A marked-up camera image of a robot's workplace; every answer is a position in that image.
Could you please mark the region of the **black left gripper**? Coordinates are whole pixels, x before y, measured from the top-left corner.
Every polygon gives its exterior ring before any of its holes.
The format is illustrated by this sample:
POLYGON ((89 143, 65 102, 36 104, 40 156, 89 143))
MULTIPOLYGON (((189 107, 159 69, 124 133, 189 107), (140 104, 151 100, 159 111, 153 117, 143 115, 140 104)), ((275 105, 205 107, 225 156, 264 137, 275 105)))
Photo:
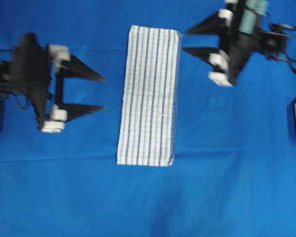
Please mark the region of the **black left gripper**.
MULTIPOLYGON (((37 42, 34 33, 27 33, 21 37, 13 50, 12 61, 8 66, 9 81, 12 94, 25 95, 34 108, 37 128, 41 132, 60 133, 65 128, 63 120, 52 118, 45 120, 46 100, 51 83, 51 66, 60 70, 64 61, 64 76, 93 81, 105 81, 98 72, 91 69, 63 45, 48 44, 42 47, 37 42)), ((103 106, 82 104, 62 104, 61 109, 67 111, 67 121, 95 113, 104 109, 103 106)))

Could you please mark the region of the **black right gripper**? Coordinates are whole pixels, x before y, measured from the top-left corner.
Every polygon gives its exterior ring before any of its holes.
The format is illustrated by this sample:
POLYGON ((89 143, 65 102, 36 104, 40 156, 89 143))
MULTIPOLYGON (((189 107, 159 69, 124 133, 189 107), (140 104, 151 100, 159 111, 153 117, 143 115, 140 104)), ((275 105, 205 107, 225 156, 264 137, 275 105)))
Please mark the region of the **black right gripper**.
POLYGON ((233 87, 254 46, 255 30, 266 15, 266 0, 226 0, 225 8, 188 29, 187 35, 220 35, 218 48, 183 47, 183 51, 210 64, 209 78, 218 86, 233 87))

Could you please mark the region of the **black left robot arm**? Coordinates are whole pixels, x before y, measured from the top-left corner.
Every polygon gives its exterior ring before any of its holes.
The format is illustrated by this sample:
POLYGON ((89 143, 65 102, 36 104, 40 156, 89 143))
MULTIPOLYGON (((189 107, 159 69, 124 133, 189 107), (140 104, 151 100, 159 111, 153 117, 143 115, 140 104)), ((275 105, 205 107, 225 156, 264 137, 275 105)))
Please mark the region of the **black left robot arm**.
POLYGON ((60 133, 65 124, 96 113, 103 106, 64 103, 65 78, 104 82, 105 78, 59 44, 41 46, 34 33, 27 33, 11 50, 12 61, 0 61, 0 102, 7 95, 24 95, 32 105, 37 128, 60 133))

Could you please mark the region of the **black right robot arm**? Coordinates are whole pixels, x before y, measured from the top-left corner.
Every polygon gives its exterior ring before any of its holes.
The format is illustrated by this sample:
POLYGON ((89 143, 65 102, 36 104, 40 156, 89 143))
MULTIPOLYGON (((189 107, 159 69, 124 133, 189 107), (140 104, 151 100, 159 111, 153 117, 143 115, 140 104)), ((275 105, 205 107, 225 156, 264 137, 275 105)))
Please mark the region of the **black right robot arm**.
POLYGON ((265 0, 227 0, 220 9, 204 21, 188 29, 188 35, 216 35, 220 38, 217 48, 183 47, 183 51, 213 67, 208 77, 218 86, 233 87, 253 52, 268 60, 296 63, 287 54, 287 41, 296 31, 295 26, 270 24, 264 31, 260 19, 267 15, 265 0))

